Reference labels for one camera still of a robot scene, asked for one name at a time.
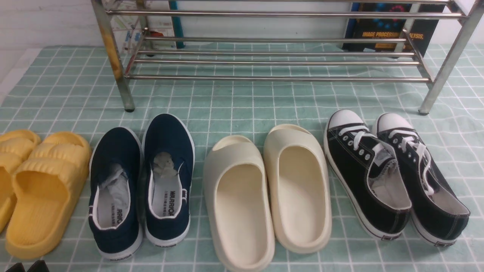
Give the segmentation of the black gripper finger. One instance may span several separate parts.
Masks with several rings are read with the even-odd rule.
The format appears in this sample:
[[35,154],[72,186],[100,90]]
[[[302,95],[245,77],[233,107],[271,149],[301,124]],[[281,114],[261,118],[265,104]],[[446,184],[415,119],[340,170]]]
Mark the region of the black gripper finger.
[[44,260],[35,261],[27,272],[50,272]]

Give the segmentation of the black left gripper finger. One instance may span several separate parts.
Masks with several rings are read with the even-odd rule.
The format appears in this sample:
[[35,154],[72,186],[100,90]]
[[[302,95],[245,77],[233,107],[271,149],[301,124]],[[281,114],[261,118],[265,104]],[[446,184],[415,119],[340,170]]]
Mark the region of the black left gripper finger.
[[26,272],[22,263],[16,263],[9,267],[5,272]]

